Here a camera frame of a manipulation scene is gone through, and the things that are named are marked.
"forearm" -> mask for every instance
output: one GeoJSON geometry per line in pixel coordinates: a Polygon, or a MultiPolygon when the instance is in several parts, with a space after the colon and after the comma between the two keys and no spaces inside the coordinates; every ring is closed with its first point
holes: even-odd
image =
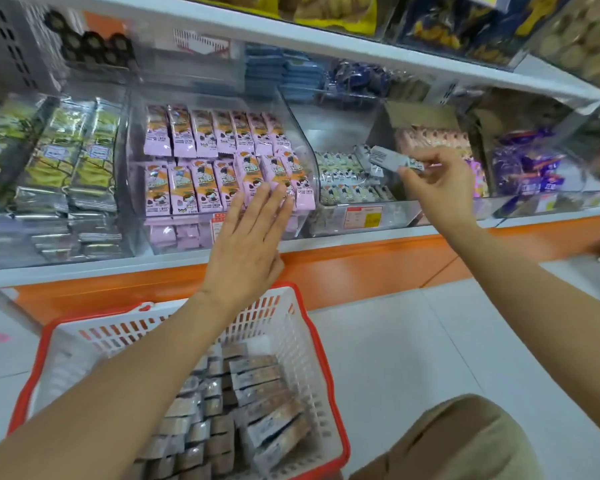
{"type": "Polygon", "coordinates": [[[513,331],[600,427],[600,301],[476,225],[447,239],[513,331]]]}
{"type": "Polygon", "coordinates": [[[231,313],[188,300],[0,444],[0,479],[118,480],[231,313]]]}

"person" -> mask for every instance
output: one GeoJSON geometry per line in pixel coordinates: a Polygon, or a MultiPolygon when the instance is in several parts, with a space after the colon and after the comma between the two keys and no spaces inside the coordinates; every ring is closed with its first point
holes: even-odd
{"type": "MultiPolygon", "coordinates": [[[[400,176],[430,222],[469,267],[519,338],[600,427],[600,302],[481,229],[473,176],[453,152],[414,155],[424,178],[400,176]]],[[[238,194],[197,291],[169,320],[90,375],[0,443],[0,480],[118,480],[185,378],[235,316],[280,275],[276,250],[293,208],[262,184],[242,219],[238,194]]],[[[424,412],[391,450],[353,479],[536,479],[524,432],[487,399],[467,395],[424,412]]]]}

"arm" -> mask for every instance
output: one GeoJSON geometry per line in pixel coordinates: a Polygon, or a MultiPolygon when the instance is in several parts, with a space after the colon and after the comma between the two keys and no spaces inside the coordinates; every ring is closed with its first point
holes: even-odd
{"type": "Polygon", "coordinates": [[[427,218],[471,270],[504,320],[562,389],[600,427],[600,301],[561,281],[478,227],[473,175],[452,152],[435,181],[401,169],[427,218]]]}
{"type": "Polygon", "coordinates": [[[267,198],[263,184],[239,224],[244,195],[236,195],[200,290],[0,443],[0,480],[123,475],[200,357],[282,272],[276,247],[293,202],[280,209],[285,186],[279,188],[267,198]]]}

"red basket rim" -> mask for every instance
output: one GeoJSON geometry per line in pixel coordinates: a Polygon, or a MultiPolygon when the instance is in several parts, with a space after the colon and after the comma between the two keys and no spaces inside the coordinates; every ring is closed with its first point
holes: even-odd
{"type": "MultiPolygon", "coordinates": [[[[324,375],[325,382],[327,383],[327,396],[329,399],[329,406],[331,408],[331,412],[333,413],[333,418],[335,420],[336,428],[338,429],[338,434],[342,443],[342,455],[340,455],[338,458],[335,458],[334,460],[331,460],[330,462],[325,463],[320,467],[314,468],[313,470],[310,470],[309,472],[306,472],[294,478],[294,480],[319,479],[323,476],[333,473],[336,470],[343,468],[343,466],[348,462],[349,457],[351,455],[351,444],[349,443],[349,437],[347,436],[347,432],[342,422],[342,417],[340,416],[340,411],[338,410],[338,406],[336,404],[335,385],[333,383],[333,376],[331,375],[331,368],[329,367],[327,355],[324,352],[322,341],[320,340],[320,335],[318,335],[318,330],[316,330],[315,325],[313,324],[313,322],[309,318],[309,315],[306,312],[302,294],[300,293],[300,290],[298,289],[297,285],[292,282],[280,282],[271,287],[271,289],[276,288],[291,288],[296,294],[296,300],[298,302],[300,313],[304,322],[307,325],[307,328],[309,329],[309,334],[311,335],[313,346],[318,357],[318,363],[320,364],[322,374],[324,375]]],[[[56,329],[56,327],[58,327],[58,325],[80,320],[90,320],[94,318],[102,318],[112,315],[129,313],[141,305],[142,303],[138,303],[136,306],[132,306],[131,308],[113,308],[106,313],[89,315],[86,317],[83,316],[61,318],[49,322],[47,325],[45,325],[42,329],[42,335],[40,337],[40,343],[38,344],[36,359],[31,370],[31,375],[29,376],[29,379],[27,380],[26,384],[24,384],[24,387],[18,395],[18,400],[16,401],[16,405],[13,409],[13,414],[11,415],[11,421],[9,422],[7,435],[12,434],[27,420],[27,412],[29,410],[31,396],[33,395],[33,391],[36,385],[38,384],[38,381],[40,380],[40,375],[42,374],[42,369],[44,368],[45,361],[47,359],[49,344],[51,342],[51,336],[53,335],[53,332],[56,329]]]]}

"shopping basket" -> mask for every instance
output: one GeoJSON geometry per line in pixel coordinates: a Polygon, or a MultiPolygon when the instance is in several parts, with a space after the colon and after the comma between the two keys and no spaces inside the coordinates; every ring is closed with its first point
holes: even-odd
{"type": "MultiPolygon", "coordinates": [[[[61,319],[46,325],[9,433],[83,379],[103,356],[142,338],[185,301],[143,303],[125,312],[61,319]]],[[[349,459],[350,446],[336,406],[333,378],[318,332],[294,284],[284,283],[264,293],[236,317],[218,342],[247,339],[250,353],[278,357],[288,386],[309,406],[313,423],[312,434],[273,470],[271,477],[319,479],[342,468],[349,459]]],[[[238,477],[259,478],[252,470],[228,476],[238,477]]]]}

